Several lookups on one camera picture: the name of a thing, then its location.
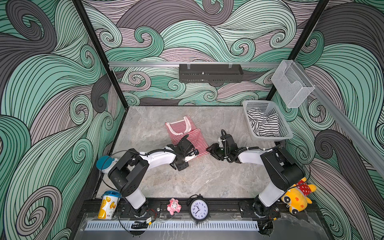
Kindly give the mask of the red white striped tank top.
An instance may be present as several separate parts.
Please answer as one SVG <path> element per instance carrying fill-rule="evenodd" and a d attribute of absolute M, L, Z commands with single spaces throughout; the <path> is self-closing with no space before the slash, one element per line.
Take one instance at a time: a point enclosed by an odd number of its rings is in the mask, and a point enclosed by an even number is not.
<path fill-rule="evenodd" d="M 201 129 L 196 127 L 190 116 L 184 116 L 182 120 L 177 122 L 166 122 L 165 126 L 173 145 L 176 146 L 183 137 L 188 135 L 187 140 L 192 143 L 195 150 L 199 151 L 197 157 L 202 157 L 209 153 L 207 152 L 209 145 Z"/>

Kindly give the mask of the black white striped tank top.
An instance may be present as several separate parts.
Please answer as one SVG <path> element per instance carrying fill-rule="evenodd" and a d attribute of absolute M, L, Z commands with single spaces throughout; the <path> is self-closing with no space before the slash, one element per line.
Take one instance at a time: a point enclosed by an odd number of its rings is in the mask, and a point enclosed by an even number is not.
<path fill-rule="evenodd" d="M 279 115 L 265 115 L 258 109 L 250 109 L 247 111 L 247 117 L 251 124 L 252 132 L 258 137 L 279 137 Z"/>

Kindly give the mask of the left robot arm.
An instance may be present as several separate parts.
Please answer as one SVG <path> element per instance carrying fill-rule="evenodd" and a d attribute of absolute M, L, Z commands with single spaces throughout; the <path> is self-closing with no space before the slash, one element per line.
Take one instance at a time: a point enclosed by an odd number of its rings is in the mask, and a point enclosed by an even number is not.
<path fill-rule="evenodd" d="M 148 203 L 139 186 L 147 171 L 163 165 L 182 171 L 189 166 L 188 161 L 198 153 L 192 144 L 170 144 L 147 153 L 129 149 L 124 151 L 120 159 L 112 161 L 104 172 L 121 196 L 141 216 L 147 210 Z"/>

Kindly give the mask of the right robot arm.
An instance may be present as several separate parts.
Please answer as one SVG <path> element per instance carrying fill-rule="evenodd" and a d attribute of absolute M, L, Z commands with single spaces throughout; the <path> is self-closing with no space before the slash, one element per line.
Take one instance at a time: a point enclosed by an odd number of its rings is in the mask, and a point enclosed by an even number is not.
<path fill-rule="evenodd" d="M 282 146 L 270 149 L 259 147 L 235 148 L 213 144 L 207 148 L 207 152 L 219 161 L 238 164 L 256 164 L 264 166 L 270 182 L 266 188 L 257 195 L 253 205 L 257 216 L 266 216 L 270 208 L 280 199 L 294 184 L 305 177 L 305 171 L 298 165 L 291 154 Z"/>

